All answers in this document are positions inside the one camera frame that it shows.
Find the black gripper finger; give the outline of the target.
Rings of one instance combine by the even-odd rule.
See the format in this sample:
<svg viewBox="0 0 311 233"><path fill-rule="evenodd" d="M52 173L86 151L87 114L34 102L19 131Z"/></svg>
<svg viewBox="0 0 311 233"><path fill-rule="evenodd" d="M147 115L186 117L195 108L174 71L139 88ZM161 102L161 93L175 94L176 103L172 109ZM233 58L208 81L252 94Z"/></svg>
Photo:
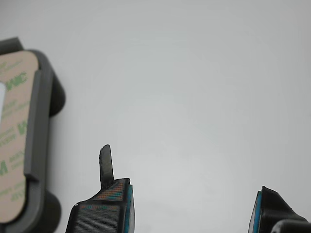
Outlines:
<svg viewBox="0 0 311 233"><path fill-rule="evenodd" d="M75 204L67 233L134 233L133 186L129 178L114 179L111 147L99 153L101 189L93 197Z"/></svg>
<svg viewBox="0 0 311 233"><path fill-rule="evenodd" d="M311 223L298 215L281 197L265 186L257 192L249 233L309 233Z"/></svg>

